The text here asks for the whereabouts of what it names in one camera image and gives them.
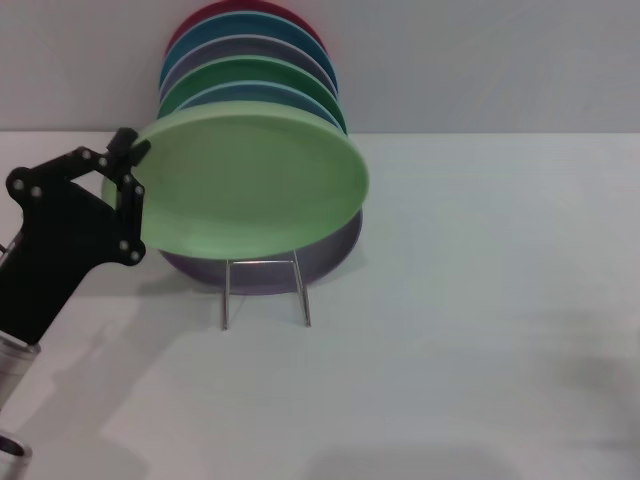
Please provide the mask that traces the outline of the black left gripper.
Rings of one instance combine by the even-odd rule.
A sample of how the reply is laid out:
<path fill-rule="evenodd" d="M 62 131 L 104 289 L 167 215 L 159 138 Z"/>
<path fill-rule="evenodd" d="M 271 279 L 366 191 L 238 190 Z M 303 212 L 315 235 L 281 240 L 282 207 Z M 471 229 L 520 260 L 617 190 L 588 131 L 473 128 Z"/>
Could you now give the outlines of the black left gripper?
<path fill-rule="evenodd" d="M 90 270 L 124 261 L 123 253 L 128 265 L 142 260 L 145 188 L 132 170 L 149 150 L 149 141 L 136 142 L 134 129 L 119 128 L 103 153 L 80 146 L 10 172 L 6 189 L 22 208 L 23 223 L 1 259 L 2 333 L 38 343 Z M 91 172 L 114 185 L 115 210 L 72 183 Z M 44 189 L 58 183 L 70 184 Z"/>

